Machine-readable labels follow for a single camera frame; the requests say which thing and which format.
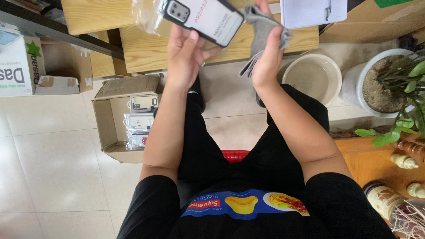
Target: red stool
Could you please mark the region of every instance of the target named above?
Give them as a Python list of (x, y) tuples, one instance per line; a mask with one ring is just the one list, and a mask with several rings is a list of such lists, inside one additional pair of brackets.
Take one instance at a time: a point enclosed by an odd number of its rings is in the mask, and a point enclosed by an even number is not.
[(248, 150), (222, 150), (223, 156), (229, 163), (242, 161), (247, 154)]

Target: green star logo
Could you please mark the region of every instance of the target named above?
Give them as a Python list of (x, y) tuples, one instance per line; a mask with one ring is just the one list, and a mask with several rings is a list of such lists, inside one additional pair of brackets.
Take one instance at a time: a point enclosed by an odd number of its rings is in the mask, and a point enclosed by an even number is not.
[(31, 44), (25, 43), (25, 45), (27, 45), (28, 47), (28, 54), (34, 55), (36, 57), (41, 57), (40, 47), (36, 46), (34, 41), (32, 41)]

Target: black shoe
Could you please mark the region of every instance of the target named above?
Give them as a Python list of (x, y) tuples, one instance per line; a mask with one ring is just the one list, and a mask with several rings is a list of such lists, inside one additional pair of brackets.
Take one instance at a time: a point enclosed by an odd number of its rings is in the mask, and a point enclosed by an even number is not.
[(263, 107), (263, 108), (265, 108), (265, 107), (266, 107), (266, 105), (263, 103), (263, 101), (260, 99), (260, 97), (258, 96), (258, 94), (257, 94), (257, 93), (255, 93), (255, 100), (257, 101), (257, 104), (258, 104), (260, 107)]
[(200, 101), (200, 107), (201, 107), (201, 114), (204, 112), (205, 110), (205, 102), (204, 102), (204, 98), (202, 97), (202, 93), (201, 93), (201, 81), (199, 80), (199, 75), (197, 75), (195, 82), (193, 83), (193, 85), (189, 88), (188, 92), (192, 92), (191, 94), (198, 94), (201, 97), (201, 101)]

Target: black t-shirt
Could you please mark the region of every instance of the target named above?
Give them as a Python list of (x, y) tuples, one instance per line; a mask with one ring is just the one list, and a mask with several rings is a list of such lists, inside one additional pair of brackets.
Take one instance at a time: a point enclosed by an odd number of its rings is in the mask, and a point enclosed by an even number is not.
[(394, 236), (354, 180), (322, 173), (290, 194), (211, 187), (182, 210), (175, 183), (165, 176), (150, 176), (137, 185), (117, 238)]

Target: water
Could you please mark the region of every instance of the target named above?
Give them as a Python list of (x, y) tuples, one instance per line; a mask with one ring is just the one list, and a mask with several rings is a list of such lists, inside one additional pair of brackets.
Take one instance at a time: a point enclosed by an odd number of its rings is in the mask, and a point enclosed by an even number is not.
[(301, 61), (291, 68), (285, 83), (321, 101), (328, 90), (329, 81), (322, 66), (311, 61)]

